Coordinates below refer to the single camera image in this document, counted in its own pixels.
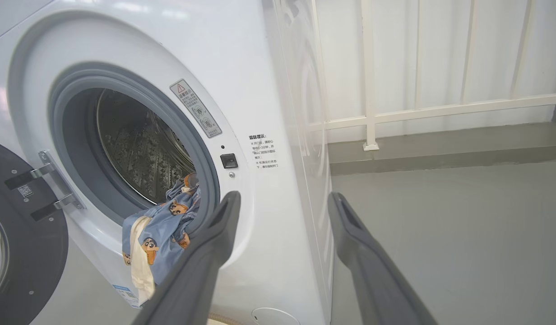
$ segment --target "washing machine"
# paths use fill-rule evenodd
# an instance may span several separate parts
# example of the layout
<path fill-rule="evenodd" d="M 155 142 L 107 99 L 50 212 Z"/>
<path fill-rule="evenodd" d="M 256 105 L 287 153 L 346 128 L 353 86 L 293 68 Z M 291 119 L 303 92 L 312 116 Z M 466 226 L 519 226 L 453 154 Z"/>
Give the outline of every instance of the washing machine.
<path fill-rule="evenodd" d="M 310 0 L 0 0 L 0 315 L 35 317 L 68 236 L 137 307 L 121 224 L 195 171 L 190 238 L 242 197 L 212 315 L 329 323 L 319 48 Z"/>

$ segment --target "gray concrete ledge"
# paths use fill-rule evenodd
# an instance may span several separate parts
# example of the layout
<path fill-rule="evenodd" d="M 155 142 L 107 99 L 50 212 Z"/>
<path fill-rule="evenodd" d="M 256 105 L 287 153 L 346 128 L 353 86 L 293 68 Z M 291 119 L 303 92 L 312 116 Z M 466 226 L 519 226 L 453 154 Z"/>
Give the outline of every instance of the gray concrete ledge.
<path fill-rule="evenodd" d="M 507 125 L 328 144 L 332 175 L 541 163 L 556 160 L 556 123 Z"/>

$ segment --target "warning sticker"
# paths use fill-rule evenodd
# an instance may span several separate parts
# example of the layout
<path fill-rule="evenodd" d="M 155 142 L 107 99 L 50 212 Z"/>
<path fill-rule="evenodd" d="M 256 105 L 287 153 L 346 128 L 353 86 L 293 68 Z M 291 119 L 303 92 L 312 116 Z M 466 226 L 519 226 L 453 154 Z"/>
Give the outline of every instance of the warning sticker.
<path fill-rule="evenodd" d="M 257 169 L 278 168 L 274 140 L 265 134 L 249 135 L 252 155 Z"/>
<path fill-rule="evenodd" d="M 208 138 L 222 133 L 218 123 L 214 120 L 210 111 L 204 106 L 204 103 L 194 93 L 192 88 L 188 86 L 185 80 L 171 85 L 171 91 L 181 100 L 181 103 L 192 113 L 194 119 L 198 121 L 202 130 L 206 132 Z"/>
<path fill-rule="evenodd" d="M 138 298 L 134 295 L 132 291 L 129 290 L 129 288 L 116 286 L 115 284 L 112 284 L 112 286 L 116 288 L 117 293 L 120 294 L 120 296 L 122 296 L 125 299 L 125 301 L 128 304 L 130 304 L 130 306 L 134 308 L 139 308 Z"/>

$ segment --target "laundry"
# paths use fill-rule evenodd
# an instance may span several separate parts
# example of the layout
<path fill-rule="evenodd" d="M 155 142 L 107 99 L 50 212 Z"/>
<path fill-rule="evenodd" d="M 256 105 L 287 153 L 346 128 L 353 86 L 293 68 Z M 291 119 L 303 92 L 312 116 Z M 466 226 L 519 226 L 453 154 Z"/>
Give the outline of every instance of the laundry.
<path fill-rule="evenodd" d="M 125 263 L 132 266 L 132 281 L 140 291 L 140 296 L 151 297 L 153 288 L 148 283 L 151 281 L 160 285 L 190 244 L 190 237 L 185 229 L 197 216 L 200 198 L 197 175 L 190 173 L 183 181 L 176 181 L 166 192 L 165 203 L 140 211 L 124 220 L 122 254 Z M 146 226 L 140 230 L 142 222 Z M 140 267 L 139 259 L 143 259 L 149 266 L 149 274 L 144 271 L 147 268 Z"/>

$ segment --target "white railing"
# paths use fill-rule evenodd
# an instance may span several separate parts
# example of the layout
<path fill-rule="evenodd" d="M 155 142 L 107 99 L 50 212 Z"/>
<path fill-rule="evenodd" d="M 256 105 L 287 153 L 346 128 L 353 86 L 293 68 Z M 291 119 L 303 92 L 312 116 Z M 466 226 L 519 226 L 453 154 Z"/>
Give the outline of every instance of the white railing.
<path fill-rule="evenodd" d="M 455 105 L 444 105 L 439 107 L 421 107 L 420 105 L 420 89 L 421 89 L 421 56 L 420 56 L 420 6 L 421 0 L 418 1 L 418 31 L 417 31 L 417 61 L 416 61 L 416 76 L 415 76 L 415 89 L 414 89 L 414 109 L 404 111 L 393 111 L 390 113 L 376 113 L 372 91 L 374 80 L 374 44 L 373 44 L 373 23 L 372 23 L 372 1 L 361 0 L 361 14 L 362 14 L 362 44 L 363 44 L 363 64 L 364 64 L 364 111 L 366 115 L 350 117 L 338 120 L 328 120 L 326 123 L 327 130 L 356 127 L 366 125 L 366 143 L 364 150 L 377 150 L 379 148 L 375 138 L 375 125 L 377 123 L 387 123 L 393 121 L 415 120 L 424 119 L 426 117 L 438 117 L 447 115 L 457 115 L 465 113 L 476 113 L 479 111 L 498 111 L 502 109 L 513 109 L 519 107 L 538 107 L 544 105 L 556 105 L 556 93 L 537 95 L 532 97 L 517 98 L 516 87 L 517 80 L 522 74 L 523 59 L 526 49 L 529 46 L 529 38 L 532 28 L 532 4 L 533 0 L 527 1 L 525 10 L 525 17 L 522 24 L 521 39 L 517 51 L 517 59 L 513 72 L 513 79 L 511 82 L 511 89 L 507 99 L 497 99 L 492 101 L 483 102 L 468 102 L 468 66 L 472 60 L 473 45 L 474 45 L 474 29 L 476 27 L 476 7 L 475 0 L 471 0 L 470 4 L 470 17 L 468 19 L 468 36 L 466 43 L 466 54 L 464 56 L 464 70 L 462 78 L 462 91 L 460 101 Z"/>

